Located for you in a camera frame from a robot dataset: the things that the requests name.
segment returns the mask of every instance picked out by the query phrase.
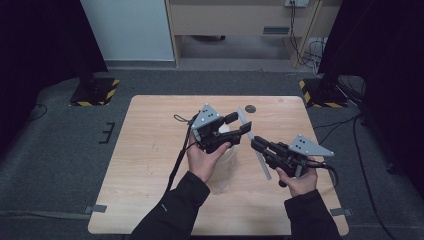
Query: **wooden table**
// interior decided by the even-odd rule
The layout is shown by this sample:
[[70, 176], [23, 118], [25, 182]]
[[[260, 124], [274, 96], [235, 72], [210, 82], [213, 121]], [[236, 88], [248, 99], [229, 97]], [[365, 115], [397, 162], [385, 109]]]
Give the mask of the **wooden table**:
[[[184, 143], [187, 125], [174, 114], [190, 119], [205, 103], [221, 115], [247, 105], [252, 133], [270, 141], [291, 143], [301, 133], [316, 141], [303, 100], [280, 96], [135, 96], [128, 109], [96, 205], [106, 211], [93, 212], [88, 229], [94, 234], [129, 234], [157, 204]], [[238, 129], [240, 121], [231, 123]], [[173, 187], [188, 170], [184, 159]], [[287, 188], [278, 186], [278, 175], [270, 169], [268, 181], [247, 135], [237, 149], [237, 161], [230, 188], [211, 194], [200, 208], [193, 235], [290, 235], [290, 221], [284, 209]], [[318, 170], [318, 189], [327, 208], [340, 203], [325, 170]], [[341, 235], [348, 226], [344, 216], [334, 217]]]

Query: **black jacket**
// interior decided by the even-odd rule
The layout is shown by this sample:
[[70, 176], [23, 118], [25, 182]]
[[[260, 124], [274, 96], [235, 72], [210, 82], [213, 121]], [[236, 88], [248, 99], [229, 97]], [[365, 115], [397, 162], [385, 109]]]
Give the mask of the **black jacket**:
[[[209, 188], [187, 172], [178, 186], [165, 193], [159, 203], [133, 230], [130, 240], [185, 240], [190, 237], [200, 206]], [[285, 201], [291, 221], [292, 239], [341, 239], [333, 218], [318, 190]]]

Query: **black cable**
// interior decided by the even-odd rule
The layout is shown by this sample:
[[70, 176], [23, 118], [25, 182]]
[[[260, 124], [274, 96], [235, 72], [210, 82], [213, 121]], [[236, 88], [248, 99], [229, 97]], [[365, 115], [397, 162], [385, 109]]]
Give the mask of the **black cable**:
[[348, 77], [348, 84], [346, 84], [344, 81], [342, 81], [341, 77], [339, 77], [336, 85], [337, 85], [337, 87], [339, 87], [341, 89], [341, 91], [343, 91], [346, 94], [346, 96], [351, 101], [353, 101], [356, 105], [359, 105], [360, 103], [362, 103], [363, 93], [354, 89], [354, 87], [352, 86], [352, 84], [350, 82], [349, 77]]
[[187, 120], [187, 119], [185, 119], [185, 118], [183, 118], [183, 117], [181, 117], [177, 114], [174, 114], [174, 118], [177, 121], [187, 122], [188, 128], [187, 128], [187, 133], [186, 133], [186, 137], [185, 137], [185, 140], [184, 140], [183, 147], [181, 148], [180, 154], [177, 157], [177, 161], [175, 162], [174, 168], [172, 169], [172, 172], [169, 175], [168, 185], [166, 186], [165, 193], [169, 192], [171, 190], [172, 183], [174, 182], [175, 176], [177, 175], [178, 169], [180, 168], [181, 162], [183, 161], [184, 155], [185, 155], [187, 149], [194, 144], [194, 143], [192, 143], [188, 147], [186, 147], [187, 143], [188, 143], [188, 139], [190, 137], [191, 126], [193, 125], [193, 122], [196, 119], [196, 117], [197, 117], [197, 114], [194, 115], [194, 117], [189, 121], [189, 120]]
[[331, 123], [331, 124], [328, 124], [328, 125], [322, 125], [322, 126], [317, 126], [317, 127], [314, 127], [313, 129], [315, 130], [315, 129], [318, 129], [318, 128], [324, 128], [324, 127], [331, 127], [331, 126], [334, 126], [334, 125], [336, 125], [334, 128], [332, 128], [331, 130], [330, 130], [330, 132], [328, 132], [327, 133], [327, 135], [319, 142], [319, 145], [321, 145], [327, 138], [328, 138], [328, 136], [330, 136], [330, 134], [334, 131], [334, 130], [336, 130], [336, 128], [338, 128], [338, 127], [340, 127], [341, 125], [343, 125], [343, 124], [345, 124], [345, 123], [348, 123], [348, 122], [350, 122], [350, 121], [352, 121], [352, 120], [354, 120], [356, 117], [358, 117], [358, 116], [360, 116], [361, 114], [358, 114], [358, 115], [356, 115], [356, 116], [354, 116], [354, 117], [351, 117], [351, 118], [349, 118], [349, 119], [347, 119], [347, 120], [345, 120], [345, 121], [342, 121], [342, 122], [335, 122], [335, 123]]
[[387, 233], [387, 235], [390, 237], [390, 239], [396, 240], [395, 237], [393, 237], [393, 235], [389, 232], [389, 230], [384, 225], [383, 220], [381, 219], [380, 214], [377, 211], [377, 207], [375, 206], [374, 197], [372, 196], [371, 188], [370, 188], [370, 185], [368, 183], [368, 177], [367, 177], [367, 174], [365, 173], [364, 163], [362, 161], [362, 155], [361, 155], [361, 151], [360, 151], [360, 148], [359, 148], [358, 139], [357, 139], [357, 136], [356, 136], [356, 121], [358, 120], [358, 118], [359, 118], [359, 116], [356, 116], [355, 120], [353, 121], [353, 137], [354, 137], [354, 140], [355, 140], [355, 146], [356, 146], [356, 150], [358, 152], [359, 163], [361, 165], [361, 171], [362, 171], [362, 175], [363, 175], [364, 180], [365, 180], [365, 186], [367, 188], [367, 192], [368, 192], [368, 196], [370, 198], [371, 206], [372, 206], [374, 214], [375, 214], [378, 222], [380, 223], [381, 227], [383, 228], [383, 230]]
[[32, 119], [28, 119], [27, 120], [28, 122], [32, 122], [32, 121], [35, 121], [37, 119], [40, 119], [40, 118], [42, 118], [47, 113], [47, 106], [46, 105], [37, 103], [37, 104], [35, 104], [35, 106], [44, 107], [44, 112], [40, 116], [38, 116], [38, 117], [35, 117], [35, 118], [32, 118]]

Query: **yellow and black hazard tape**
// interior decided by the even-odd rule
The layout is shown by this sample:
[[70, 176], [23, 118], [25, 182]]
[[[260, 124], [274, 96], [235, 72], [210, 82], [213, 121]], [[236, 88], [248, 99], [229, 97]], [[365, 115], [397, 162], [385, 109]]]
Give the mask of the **yellow and black hazard tape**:
[[299, 82], [300, 88], [302, 89], [303, 96], [305, 98], [307, 107], [347, 107], [346, 103], [337, 103], [337, 102], [324, 102], [324, 103], [316, 103], [311, 98], [311, 94], [308, 91], [308, 88], [305, 82], [302, 80]]
[[119, 80], [115, 79], [112, 85], [109, 88], [107, 96], [102, 101], [76, 101], [70, 102], [69, 106], [81, 106], [81, 107], [90, 107], [90, 106], [102, 106], [108, 105], [110, 100], [112, 100], [113, 95], [115, 94], [116, 88], [118, 87]]

